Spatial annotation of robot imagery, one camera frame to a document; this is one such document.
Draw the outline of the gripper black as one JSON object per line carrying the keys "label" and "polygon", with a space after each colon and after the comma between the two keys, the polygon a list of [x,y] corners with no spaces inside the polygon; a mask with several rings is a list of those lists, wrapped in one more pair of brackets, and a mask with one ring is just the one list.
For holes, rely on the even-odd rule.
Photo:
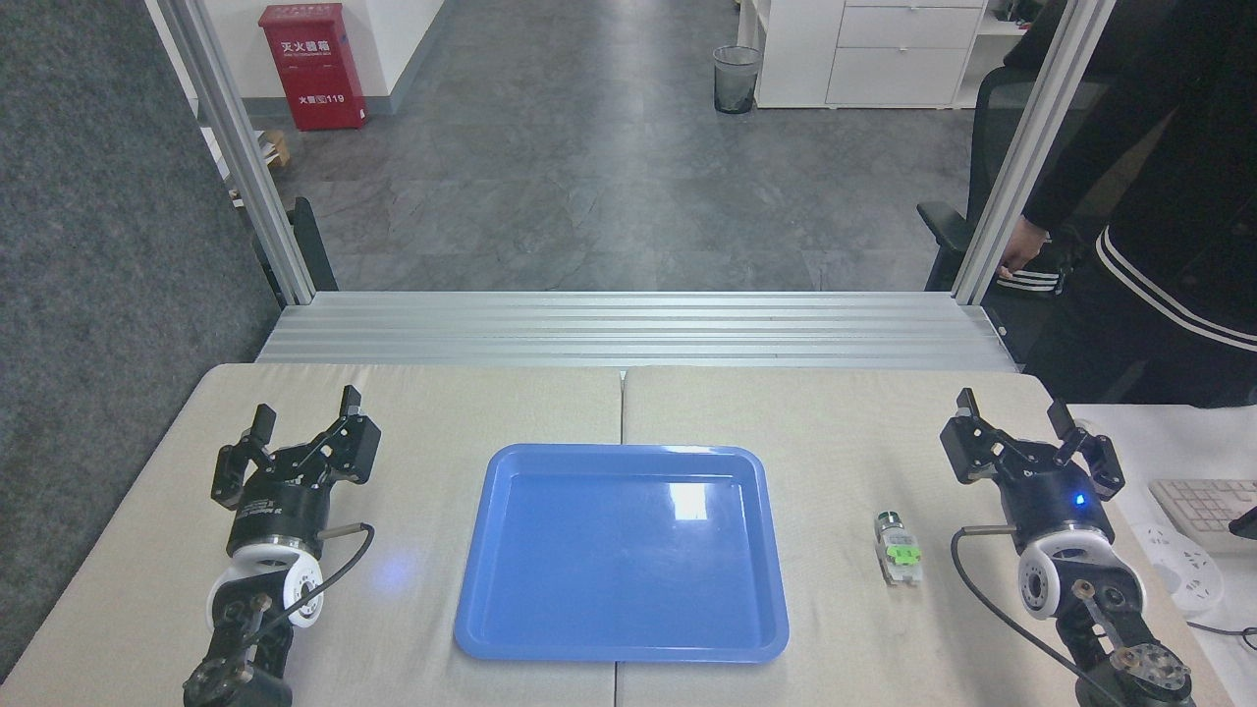
{"label": "gripper black", "polygon": [[1019,440],[985,421],[973,390],[962,387],[957,394],[957,413],[940,433],[957,482],[968,486],[1001,476],[1001,503],[1006,521],[1014,527],[1011,533],[1014,551],[1024,551],[1046,533],[1067,530],[1096,531],[1112,543],[1117,533],[1102,501],[1112,501],[1125,487],[1117,448],[1109,437],[1079,425],[1063,400],[1055,399],[1047,415],[1062,443],[1052,455],[1052,464],[1063,468],[1081,454],[1090,477],[1079,465],[1024,474],[1029,455],[1018,447]]}
{"label": "gripper black", "polygon": [[[274,408],[256,406],[251,426],[234,447],[222,447],[217,453],[211,499],[234,511],[226,542],[230,559],[246,546],[263,543],[298,548],[321,559],[324,541],[319,533],[328,522],[331,487],[337,481],[363,486],[371,478],[382,431],[362,413],[357,387],[343,387],[337,420],[289,462],[292,478],[278,470],[264,473],[273,468],[268,444],[275,420]],[[246,481],[250,463],[259,470]]]}

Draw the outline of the person's hand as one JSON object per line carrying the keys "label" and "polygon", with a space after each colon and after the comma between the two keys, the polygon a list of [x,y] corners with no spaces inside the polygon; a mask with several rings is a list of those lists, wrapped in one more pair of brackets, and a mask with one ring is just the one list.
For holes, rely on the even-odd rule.
{"label": "person's hand", "polygon": [[1018,270],[1041,254],[1042,247],[1050,242],[1050,231],[1019,216],[1011,229],[1009,242],[998,260],[997,277],[1011,279]]}

